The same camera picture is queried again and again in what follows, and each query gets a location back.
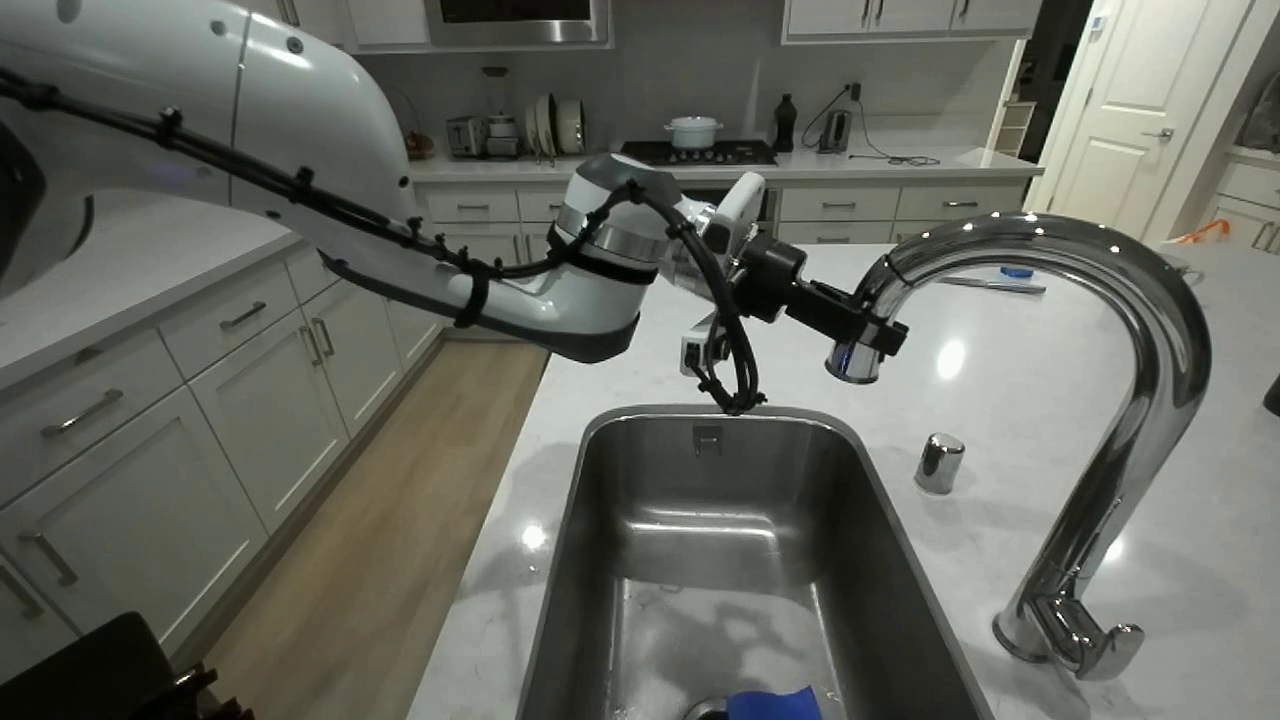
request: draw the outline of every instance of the drawer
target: drawer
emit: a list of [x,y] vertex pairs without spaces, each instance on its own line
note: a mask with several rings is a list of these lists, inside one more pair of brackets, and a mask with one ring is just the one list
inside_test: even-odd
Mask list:
[[288,272],[272,260],[164,316],[160,336],[176,368],[196,376],[292,308]]
[[776,220],[892,220],[896,188],[784,188]]
[[520,220],[516,192],[504,188],[420,188],[420,204],[448,224]]
[[1024,208],[1024,184],[920,184],[904,188],[904,204],[896,208],[896,216],[912,224],[940,224],[1012,208]]
[[132,332],[0,396],[0,504],[180,388],[160,336]]
[[1280,172],[1264,168],[1264,164],[1228,164],[1224,180],[1216,188],[1220,196],[1236,196],[1236,200],[1252,200],[1252,204],[1268,204],[1280,208]]
[[552,224],[564,208],[564,188],[528,188],[520,192],[520,220]]
[[888,244],[892,224],[776,224],[788,244]]

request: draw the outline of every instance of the kitchen island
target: kitchen island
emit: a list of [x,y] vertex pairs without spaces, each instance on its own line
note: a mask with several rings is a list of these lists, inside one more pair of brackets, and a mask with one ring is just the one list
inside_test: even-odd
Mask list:
[[[808,252],[808,276],[852,288],[884,248]],[[1280,708],[1280,416],[1260,408],[1280,372],[1280,336],[1264,320],[1280,308],[1280,260],[1236,244],[1180,260],[1204,272],[1196,296],[1216,368],[1196,424],[1084,592],[1100,624],[1148,632],[1136,664],[1104,684],[1012,660],[988,624],[1128,392],[1120,320],[1056,276],[1036,276],[1048,284],[1040,300],[932,284],[904,308],[912,336],[880,384],[832,380],[828,340],[792,320],[752,324],[768,400],[828,412],[868,444],[992,716],[1264,720]],[[576,444],[608,408],[704,404],[676,372],[676,340],[704,312],[656,284],[628,356],[548,364],[420,680],[416,720],[516,716]],[[912,484],[928,432],[968,444],[952,496]]]

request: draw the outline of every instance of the countertop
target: countertop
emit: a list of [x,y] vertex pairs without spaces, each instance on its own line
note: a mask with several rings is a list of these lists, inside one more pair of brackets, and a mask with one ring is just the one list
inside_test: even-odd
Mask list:
[[132,188],[96,192],[84,248],[0,300],[0,388],[292,244],[292,228],[252,212]]
[[[944,144],[900,144],[896,156],[932,156],[936,164],[888,164],[884,156],[816,156],[784,152],[776,164],[688,164],[668,168],[684,184],[728,184],[740,172],[760,172],[772,184],[820,184],[820,180],[1028,180],[1040,164],[1024,164],[988,148],[944,148]],[[420,160],[412,164],[416,184],[564,184],[580,160]]]
[[[808,248],[808,276],[852,288],[884,248]],[[932,284],[904,308],[904,352],[880,384],[836,384],[828,340],[752,324],[772,404],[860,432],[896,516],[996,716],[1068,720],[1272,720],[1280,708],[1280,416],[1260,396],[1280,376],[1280,260],[1192,248],[1216,368],[1208,400],[1084,592],[1104,624],[1144,624],[1120,680],[1072,684],[992,640],[1004,608],[1132,380],[1120,320],[1056,276],[1040,300]],[[624,404],[704,404],[676,372],[676,336],[704,304],[656,284],[628,356],[552,360],[464,568],[416,720],[512,720],[580,432]],[[912,468],[928,432],[968,444],[952,496]]]

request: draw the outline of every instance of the faucet handle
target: faucet handle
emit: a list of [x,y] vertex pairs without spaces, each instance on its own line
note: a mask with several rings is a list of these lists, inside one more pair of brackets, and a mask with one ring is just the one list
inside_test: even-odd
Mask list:
[[1052,660],[1076,680],[1116,680],[1144,648],[1144,628],[1120,624],[1104,632],[1072,592],[1032,600],[1032,616]]

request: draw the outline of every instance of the chrome faucet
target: chrome faucet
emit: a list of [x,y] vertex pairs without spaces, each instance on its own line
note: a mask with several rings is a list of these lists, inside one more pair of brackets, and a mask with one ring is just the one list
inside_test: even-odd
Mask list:
[[840,380],[872,384],[884,360],[872,332],[940,272],[976,264],[1028,264],[1068,276],[1112,304],[1132,340],[1132,392],[1036,564],[992,620],[1012,656],[1056,660],[1076,680],[1108,680],[1128,668],[1144,632],[1136,624],[1104,632],[1080,592],[1204,400],[1212,368],[1208,324],[1184,276],[1152,248],[1080,220],[992,212],[988,220],[944,224],[872,264],[852,304],[880,324],[836,344],[828,368]]

